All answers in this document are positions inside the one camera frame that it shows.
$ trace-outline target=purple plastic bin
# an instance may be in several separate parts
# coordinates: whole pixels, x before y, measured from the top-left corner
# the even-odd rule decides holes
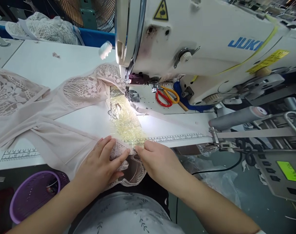
[[[54,197],[47,191],[46,186],[55,178],[58,181],[57,193],[59,193],[69,183],[67,175],[60,171],[35,173],[19,186],[9,207],[9,213],[14,223],[19,224]]]

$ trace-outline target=juki logo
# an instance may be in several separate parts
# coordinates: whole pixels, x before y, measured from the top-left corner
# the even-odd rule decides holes
[[[240,37],[236,43],[234,40],[232,40],[229,43],[228,47],[234,47],[238,49],[249,49],[249,50],[256,51],[259,49],[259,47],[262,46],[262,44],[264,44],[264,42],[262,41],[256,41],[254,39],[247,39],[245,37]]]

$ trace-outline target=knob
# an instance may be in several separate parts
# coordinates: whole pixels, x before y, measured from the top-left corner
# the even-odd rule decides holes
[[[180,61],[181,63],[186,63],[186,62],[188,62],[189,59],[191,59],[191,58],[192,58],[192,55],[191,55],[191,53],[188,51],[188,52],[184,53],[184,54],[179,58],[179,61]]]

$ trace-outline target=yellow label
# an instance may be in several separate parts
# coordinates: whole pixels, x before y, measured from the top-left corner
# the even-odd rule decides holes
[[[268,58],[261,61],[259,64],[255,65],[254,67],[252,67],[250,70],[247,70],[246,72],[253,74],[264,67],[268,67],[271,64],[274,64],[279,59],[282,59],[284,56],[286,56],[288,53],[289,52],[286,50],[277,50],[272,55],[270,55]]]
[[[288,180],[296,181],[296,171],[289,162],[277,161],[277,164]]]
[[[168,21],[168,14],[167,14],[167,3],[165,0],[161,0],[155,14],[154,20],[161,20],[161,21]]]

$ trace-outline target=red-handled scissors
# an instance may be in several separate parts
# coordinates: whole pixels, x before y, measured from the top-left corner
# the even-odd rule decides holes
[[[155,94],[155,99],[157,100],[157,102],[161,106],[171,107],[173,104],[179,103],[179,96],[178,96],[178,94],[174,90],[165,88],[165,87],[161,86],[160,84],[157,84],[157,88],[158,88],[158,91]],[[176,100],[172,99],[168,92],[173,93],[175,95],[175,97],[176,97]],[[165,101],[167,101],[168,104],[165,104],[165,103],[163,103],[163,102],[160,101],[159,94],[161,95],[161,97],[164,98]]]
[[[159,99],[159,94],[161,95],[161,97],[164,98],[165,101],[167,101],[168,104],[165,104],[163,102],[160,101]],[[171,107],[173,105],[172,101],[162,92],[162,89],[158,89],[158,91],[155,93],[155,99],[157,100],[157,102],[164,107]]]

